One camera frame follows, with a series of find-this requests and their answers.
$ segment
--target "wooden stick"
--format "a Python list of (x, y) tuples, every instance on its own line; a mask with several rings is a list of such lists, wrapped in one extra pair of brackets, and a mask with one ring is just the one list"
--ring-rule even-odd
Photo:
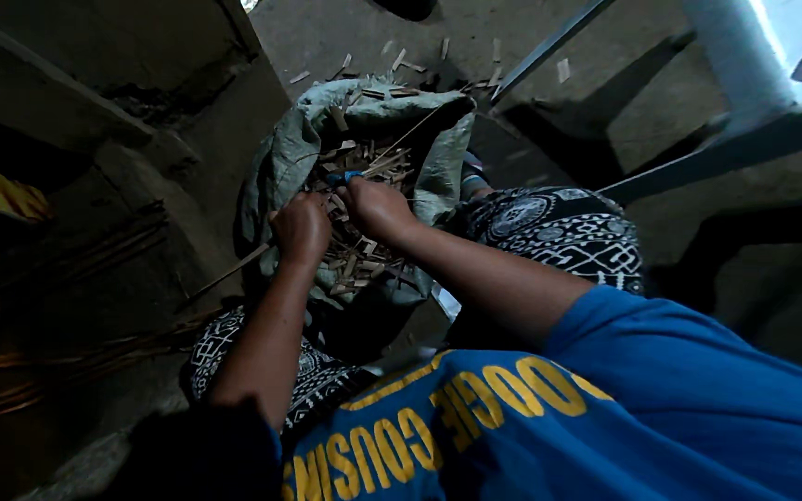
[(207, 292), (209, 292), (210, 290), (212, 290), (212, 289), (213, 289), (213, 288), (214, 288), (216, 285), (218, 285), (218, 284), (219, 284), (219, 283), (220, 283), (222, 280), (224, 280), (224, 279), (228, 278), (229, 276), (233, 275), (233, 274), (234, 274), (234, 273), (235, 273), (237, 270), (239, 270), (240, 268), (243, 268), (243, 267), (245, 267), (246, 265), (250, 264), (250, 263), (251, 263), (251, 262), (252, 262), (254, 259), (256, 259), (257, 257), (261, 256), (261, 255), (262, 255), (262, 253), (263, 253), (263, 252), (265, 252), (265, 251), (267, 251), (268, 249), (271, 249), (271, 245), (270, 245), (270, 244), (262, 244), (262, 245), (259, 245), (259, 248), (258, 248), (258, 249), (255, 249), (255, 250), (253, 250), (253, 251), (250, 253), (250, 255), (249, 255), (249, 256), (246, 256), (246, 257), (244, 257), (243, 259), (241, 259), (241, 260), (239, 261), (239, 263), (237, 263), (236, 265), (232, 266), (232, 267), (231, 267), (231, 269), (229, 269), (228, 271), (226, 271), (226, 272), (225, 272), (223, 275), (221, 275), (220, 277), (218, 277), (217, 279), (215, 279), (214, 281), (212, 281), (212, 282), (211, 282), (209, 285), (207, 285), (206, 287), (203, 287), (202, 289), (198, 290), (198, 291), (197, 291), (197, 293), (195, 293), (195, 294), (194, 294), (193, 296), (191, 296), (190, 298), (188, 298), (188, 299), (184, 300), (184, 302), (182, 302), (180, 305), (178, 305), (178, 308), (176, 308), (176, 309), (175, 309), (175, 313), (177, 314), (177, 313), (181, 312), (182, 310), (184, 310), (185, 308), (187, 308), (187, 307), (191, 306), (193, 303), (197, 302), (197, 300), (198, 300), (199, 298), (203, 297), (203, 295), (205, 295)]
[(403, 66), (407, 66), (407, 68), (410, 68), (413, 71), (416, 71), (417, 73), (425, 73), (426, 70), (427, 70), (427, 68), (425, 66), (420, 66), (419, 64), (409, 63), (407, 61), (402, 61), (401, 64)]
[(349, 130), (349, 124), (345, 121), (345, 112), (339, 106), (331, 106), (330, 107), (330, 115), (332, 115), (333, 120), (336, 122), (336, 127), (339, 128), (340, 132), (346, 132)]
[(370, 97), (372, 99), (379, 99), (380, 101), (383, 101), (383, 100), (386, 99), (386, 93), (378, 91), (378, 90), (363, 89), (361, 91), (361, 94), (363, 96), (367, 96), (367, 97)]
[(401, 49), (401, 52), (398, 53), (398, 56), (395, 58), (395, 63), (392, 63), (392, 71), (398, 71), (398, 66), (401, 66), (405, 55), (407, 55), (407, 49)]
[(491, 75), (491, 79), (488, 80), (487, 86), (496, 87), (497, 85), (500, 85), (500, 75), (503, 72), (504, 72), (504, 67), (497, 66), (497, 68), (494, 70), (494, 75)]
[(292, 84), (295, 84), (297, 82), (300, 82), (300, 81), (308, 78), (308, 75), (311, 75), (310, 71), (303, 71), (302, 73), (300, 73), (298, 75), (295, 75), (295, 77), (291, 78), (290, 79), (290, 84), (292, 85)]
[(435, 114), (435, 112), (436, 112), (436, 111), (438, 111), (439, 109), (441, 109), (441, 106), (439, 106), (438, 108), (435, 108), (435, 109), (433, 109), (431, 113), (429, 113), (428, 115), (426, 115), (426, 117), (425, 117), (425, 118), (423, 118), (422, 120), (420, 120), (420, 123), (416, 124), (416, 125), (414, 126), (414, 128), (412, 128), (412, 129), (408, 130), (408, 131), (407, 131), (407, 134), (404, 134), (404, 135), (402, 135), (402, 136), (401, 136), (401, 139), (398, 139), (397, 141), (395, 141), (395, 143), (394, 143), (394, 144), (392, 144), (391, 146), (389, 146), (389, 147), (388, 147), (388, 149), (387, 149), (385, 152), (382, 152), (382, 154), (381, 154), (380, 156), (376, 157), (376, 160), (374, 160), (374, 161), (370, 162), (370, 164), (371, 164), (371, 165), (373, 165), (374, 163), (376, 163), (377, 161), (379, 161), (379, 159), (381, 159), (382, 157), (386, 156), (386, 154), (387, 154), (388, 152), (391, 152), (392, 150), (394, 150), (394, 149), (395, 149), (395, 147), (398, 145), (398, 143), (399, 143), (399, 142), (402, 142), (402, 141), (404, 141), (404, 140), (407, 138), (407, 136), (408, 136), (408, 135), (410, 135), (410, 133), (411, 133), (411, 132), (415, 131), (417, 127), (421, 126), (421, 125), (422, 125), (422, 122), (424, 122), (424, 121), (426, 121), (426, 120), (429, 120), (429, 117), (431, 117), (432, 115), (434, 115), (434, 114)]
[(500, 39), (494, 39), (494, 63), (500, 63)]

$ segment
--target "concrete floor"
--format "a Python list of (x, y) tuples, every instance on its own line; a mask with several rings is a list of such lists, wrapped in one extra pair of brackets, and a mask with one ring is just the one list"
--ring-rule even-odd
[[(315, 79), (335, 73), (346, 53), (353, 55), (351, 69), (363, 73), (384, 73), (403, 47), (408, 61), (440, 71), (446, 81), (488, 78), (494, 67), (493, 39), (502, 40), (501, 65), (508, 70), (582, 5), (581, 0), (440, 0), (431, 17), (413, 23), (368, 0), (261, 0), (251, 19), (295, 99)], [(504, 101), (504, 120), (517, 123), (518, 133), (507, 132), (508, 126), (489, 118), (487, 109), (479, 116), (472, 144), (495, 184), (599, 182), (608, 174), (607, 166), (629, 171), (725, 111), (699, 41), (682, 51), (669, 41), (688, 30), (677, 0), (628, 0), (610, 7)], [(448, 61), (440, 62), (444, 37), (451, 37), (451, 48)], [(383, 54), (389, 40), (394, 44)], [(556, 63), (563, 58), (569, 59), (571, 79), (560, 84)], [(303, 71), (312, 76), (289, 85)], [(396, 77), (416, 83), (421, 75), (402, 69)], [(552, 111), (537, 117), (516, 114), (531, 98), (551, 102)], [(802, 154), (641, 199), (627, 211), (639, 225), (651, 267), (678, 260), (699, 223), (718, 211), (799, 198)], [(225, 221), (214, 224), (226, 227)], [(717, 290), (718, 319), (736, 329), (752, 329), (758, 346), (802, 365), (802, 244), (745, 248), (724, 267)], [(435, 313), (432, 309), (408, 328), (439, 329), (429, 322)], [(55, 462), (84, 447), (53, 475), (54, 484), (27, 498), (73, 499), (95, 493), (126, 452), (128, 426), (153, 409), (183, 404), (172, 379), (179, 363), (162, 359), (106, 381), (106, 392), (131, 389), (131, 396), (102, 410), (100, 422), (82, 430), (81, 437), (64, 438), (50, 430), (52, 439), (23, 443), (27, 450), (2, 469), (8, 485), (39, 483), (52, 475)], [(64, 401), (49, 412), (67, 419), (68, 406)], [(34, 464), (33, 448), (51, 443), (62, 447)], [(0, 498), (7, 498), (6, 490), (0, 489)]]

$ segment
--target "wood scrap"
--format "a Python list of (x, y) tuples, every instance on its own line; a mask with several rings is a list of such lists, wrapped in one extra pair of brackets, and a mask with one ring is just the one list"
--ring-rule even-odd
[(373, 99), (379, 99), (380, 101), (383, 101), (383, 100), (386, 99), (386, 94), (384, 92), (381, 92), (381, 91), (378, 91), (378, 90), (364, 89), (364, 90), (361, 91), (361, 94), (366, 96), (366, 97), (373, 98)]
[(340, 198), (340, 195), (338, 195), (336, 193), (331, 193), (330, 194), (330, 201), (333, 202), (333, 204), (337, 208), (339, 208), (340, 211), (343, 211), (343, 212), (348, 212), (349, 211), (348, 209), (346, 209), (345, 202), (342, 201), (342, 199)]
[(401, 66), (401, 62), (404, 61), (404, 56), (407, 55), (407, 49), (401, 49), (401, 52), (398, 53), (398, 56), (395, 58), (395, 63), (392, 63), (392, 71), (398, 71), (398, 66)]
[(351, 106), (351, 95), (352, 91), (348, 91), (345, 96), (342, 98), (342, 114), (345, 115), (346, 111), (349, 110), (349, 106)]
[(417, 73), (425, 73), (426, 70), (428, 70), (428, 68), (424, 66), (420, 66), (419, 64), (413, 64), (407, 61), (402, 61), (401, 65), (407, 66), (407, 68), (410, 68), (411, 70), (416, 71)]
[(336, 127), (339, 128), (340, 132), (346, 132), (349, 130), (349, 124), (347, 124), (345, 121), (345, 112), (342, 111), (342, 108), (339, 106), (331, 106), (330, 116), (333, 117), (333, 121), (336, 122)]
[(412, 89), (407, 87), (402, 87), (399, 89), (391, 89), (388, 91), (388, 95), (392, 97), (410, 97), (410, 96), (419, 96), (420, 91), (418, 89)]
[[(417, 92), (415, 89), (404, 87), (392, 90), (396, 91), (396, 95), (399, 94), (397, 91), (405, 95)], [(404, 193), (405, 198), (410, 199), (414, 193), (417, 173), (421, 168), (421, 165), (411, 164), (414, 159), (420, 161), (425, 158), (431, 141), (405, 144), (404, 147), (399, 147), (399, 144), (405, 141), (411, 142), (408, 140), (411, 134), (439, 109), (440, 107), (430, 110), (403, 134), (398, 131), (400, 137), (397, 135), (372, 137), (367, 135), (371, 132), (369, 128), (351, 128), (344, 133), (350, 139), (343, 142), (340, 148), (318, 154), (314, 168), (306, 177), (302, 189), (321, 193), (327, 198), (328, 217), (332, 228), (323, 266), (335, 272), (335, 282), (330, 288), (329, 295), (354, 294), (363, 287), (370, 286), (377, 277), (384, 281), (392, 276), (399, 276), (400, 281), (413, 283), (413, 278), (404, 271), (403, 259), (393, 256), (390, 248), (363, 236), (354, 227), (349, 221), (349, 208), (336, 193), (336, 189), (325, 183), (325, 178), (331, 172), (360, 170), (365, 177), (392, 186)], [(389, 277), (386, 277), (384, 274), (389, 269), (392, 271), (389, 272)]]
[(345, 71), (345, 69), (349, 67), (349, 64), (351, 64), (351, 54), (346, 54), (345, 61), (342, 62), (342, 67), (339, 68), (339, 70), (336, 71), (336, 73), (334, 73), (332, 77), (329, 77), (327, 79), (327, 81), (332, 81), (332, 80), (335, 80), (336, 78), (339, 78), (340, 75), (342, 75), (342, 72)]
[(491, 75), (491, 79), (488, 80), (487, 86), (496, 87), (497, 85), (500, 85), (500, 75), (502, 75), (503, 72), (504, 69), (502, 66), (498, 66), (496, 69), (494, 69), (494, 75)]
[(311, 75), (310, 71), (303, 71), (302, 73), (295, 75), (295, 77), (290, 78), (290, 85), (301, 82), (302, 80), (308, 78), (309, 75)]
[(494, 39), (494, 63), (500, 63), (500, 39)]
[(382, 272), (384, 271), (386, 271), (386, 265), (380, 263), (379, 266), (377, 266), (376, 268), (373, 269), (372, 272), (370, 272), (370, 278), (371, 279), (376, 278), (382, 275)]
[(342, 270), (342, 276), (348, 278), (351, 276), (352, 271), (355, 270), (355, 264), (357, 263), (357, 254), (352, 254), (349, 257), (349, 261), (346, 263), (346, 268)]
[(333, 288), (330, 289), (330, 296), (336, 296), (338, 294), (345, 294), (348, 292), (354, 292), (356, 289), (354, 287), (347, 287), (346, 285), (342, 285), (341, 283), (337, 283), (333, 285)]

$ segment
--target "debris on floor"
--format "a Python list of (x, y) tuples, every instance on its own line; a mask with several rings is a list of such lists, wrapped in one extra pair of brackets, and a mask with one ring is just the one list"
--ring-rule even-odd
[(296, 84), (298, 82), (301, 82), (302, 80), (308, 78), (309, 75), (311, 75), (310, 71), (303, 71), (302, 73), (295, 75), (295, 77), (291, 78), (290, 84)]
[(564, 84), (566, 80), (571, 78), (571, 66), (567, 57), (561, 60), (559, 63), (556, 63), (556, 70), (559, 71), (560, 84)]
[(407, 55), (407, 49), (401, 49), (398, 56), (395, 58), (395, 63), (392, 63), (392, 71), (398, 71), (398, 66), (404, 61), (404, 56)]
[(494, 63), (500, 63), (500, 39), (494, 39)]

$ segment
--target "finger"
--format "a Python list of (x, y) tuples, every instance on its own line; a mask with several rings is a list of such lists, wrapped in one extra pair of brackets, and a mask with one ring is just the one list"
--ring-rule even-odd
[(366, 183), (367, 180), (364, 179), (363, 176), (354, 176), (349, 180), (348, 185), (349, 188), (351, 188), (351, 190), (353, 191), (357, 189), (359, 186), (363, 186)]

